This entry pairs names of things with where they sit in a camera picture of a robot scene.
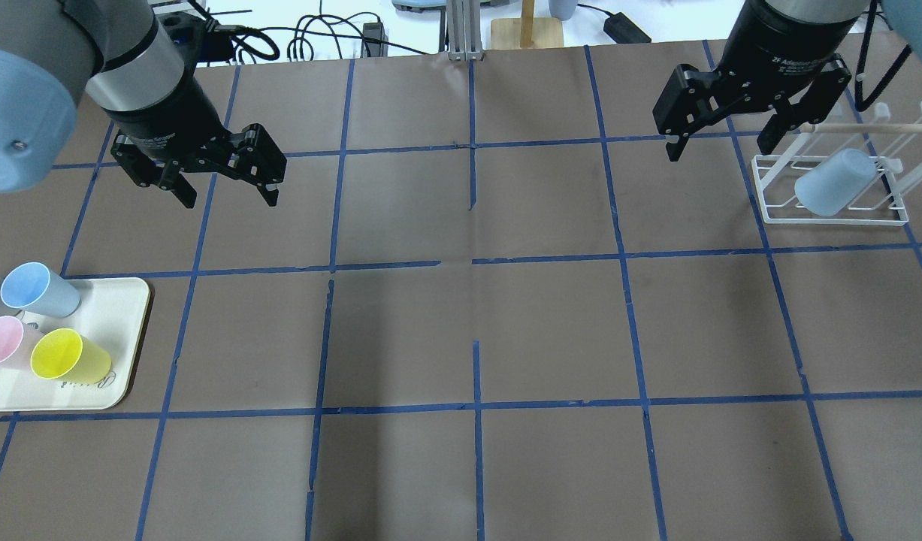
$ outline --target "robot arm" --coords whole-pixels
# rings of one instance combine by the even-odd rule
[[[259,124],[228,131],[193,77],[213,30],[158,20],[145,0],[0,0],[0,192],[48,174],[86,90],[119,127],[110,153],[138,186],[192,208],[183,172],[220,172],[274,206],[286,158]]]
[[[824,120],[851,79],[835,50],[867,3],[745,0],[715,70],[678,65],[654,106],[668,158],[676,162],[692,134],[729,114],[774,110],[758,137],[766,154],[788,131]]]

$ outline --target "light blue cup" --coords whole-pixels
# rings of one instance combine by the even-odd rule
[[[65,318],[80,306],[80,292],[45,264],[24,263],[0,286],[3,304],[35,314]]]
[[[857,148],[845,148],[821,162],[794,183],[801,205],[819,216],[835,216],[878,174],[872,158]]]

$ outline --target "cable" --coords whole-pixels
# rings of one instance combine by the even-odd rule
[[[266,32],[268,30],[286,30],[286,31],[294,32],[296,28],[289,27],[289,26],[265,26],[264,28],[259,28],[258,30],[260,32]],[[367,37],[362,38],[360,37],[360,35],[324,34],[323,32],[314,32],[313,30],[307,31],[307,34],[326,35],[326,37],[328,38],[333,37],[333,35],[336,35],[338,38],[347,38],[347,40],[364,40],[364,41],[367,41],[369,44],[382,44],[382,45],[388,45],[388,47],[397,47],[398,49],[404,49],[405,51],[410,51],[412,53],[417,53],[419,55],[430,54],[424,51],[418,51],[417,49],[408,47],[407,45],[393,44],[393,42],[391,41],[377,40],[377,38],[367,38]]]
[[[205,18],[207,21],[217,21],[217,19],[214,18],[209,11],[205,10],[199,3],[197,3],[196,0],[186,0],[186,3],[190,4],[190,6],[193,6],[193,10],[197,11],[197,13],[199,13],[201,17]],[[271,51],[269,53],[258,51],[258,49],[253,45],[248,45],[245,40],[242,40],[240,37],[241,35],[244,35],[244,37],[258,38],[259,40],[264,41],[264,43],[271,48]],[[257,30],[256,28],[250,28],[247,26],[235,26],[234,31],[230,34],[230,40],[235,44],[240,45],[243,50],[250,54],[251,58],[254,58],[254,55],[256,55],[262,59],[270,59],[273,61],[273,59],[278,59],[280,57],[280,49],[277,47],[276,42],[271,40],[269,35],[264,34],[263,31]]]
[[[244,35],[244,37],[258,38],[259,40],[264,41],[264,43],[271,48],[271,51],[269,53],[258,51],[257,48],[255,48],[253,45],[248,45],[246,41],[241,40],[241,35]],[[276,42],[273,41],[273,38],[269,37],[269,35],[264,34],[263,31],[259,31],[256,28],[250,28],[247,26],[237,27],[237,30],[231,34],[230,39],[235,44],[241,45],[241,47],[243,47],[244,50],[246,50],[248,53],[253,53],[262,59],[271,59],[272,61],[272,59],[278,59],[280,57],[280,49],[277,47]]]
[[[589,10],[601,11],[602,14],[607,14],[608,17],[614,17],[615,14],[612,14],[611,11],[599,8],[598,6],[588,6],[588,4],[578,4],[578,8],[588,8]]]
[[[872,3],[869,6],[869,16],[865,22],[865,35],[862,38],[862,51],[858,57],[858,69],[855,73],[855,109],[862,112],[862,110],[867,110],[869,107],[874,104],[875,100],[884,92],[884,89],[887,88],[887,85],[891,82],[891,79],[897,75],[900,71],[901,66],[905,64],[905,61],[911,55],[911,45],[905,45],[905,48],[901,50],[901,53],[898,55],[898,58],[894,59],[894,62],[891,62],[891,67],[887,69],[882,77],[882,80],[875,85],[875,89],[872,91],[872,95],[869,97],[863,96],[863,79],[865,79],[865,64],[867,57],[869,57],[869,42],[872,41],[872,31],[875,25],[875,17],[873,14],[878,10],[878,0],[872,0]]]
[[[334,27],[337,26],[338,24],[347,24],[347,26],[354,29],[354,32],[357,33],[357,35],[361,37],[362,39],[364,38],[364,32],[361,31],[361,29],[358,28],[356,24],[351,22],[353,18],[360,17],[361,15],[373,15],[376,18],[377,22],[381,22],[381,15],[375,14],[373,11],[359,11],[358,13],[350,15],[350,17],[339,17],[338,15],[330,15],[330,14],[304,15],[303,17],[300,17],[299,20],[297,20],[297,24],[295,25],[295,28],[297,30],[295,32],[295,40],[298,37],[306,38],[307,32],[310,31],[310,25],[313,24],[313,21],[320,21],[324,23],[325,25],[327,25],[328,30],[331,33],[331,37],[334,38],[334,46],[336,46],[337,48],[337,55],[338,57],[342,59],[343,51],[340,50],[340,40],[338,40],[337,32],[334,31]],[[304,20],[307,20],[307,18],[310,18],[310,21],[307,21],[307,24],[303,27],[303,30],[301,30],[300,25],[303,23]],[[368,57],[370,56],[369,49],[367,51],[367,55]]]

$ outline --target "white tray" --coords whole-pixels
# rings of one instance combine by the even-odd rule
[[[141,345],[150,286],[141,278],[70,280],[80,307],[66,318],[24,312],[25,323],[43,333],[72,328],[110,353],[110,372],[91,385],[45,380],[21,370],[0,369],[0,411],[106,409],[117,404],[134,370]]]

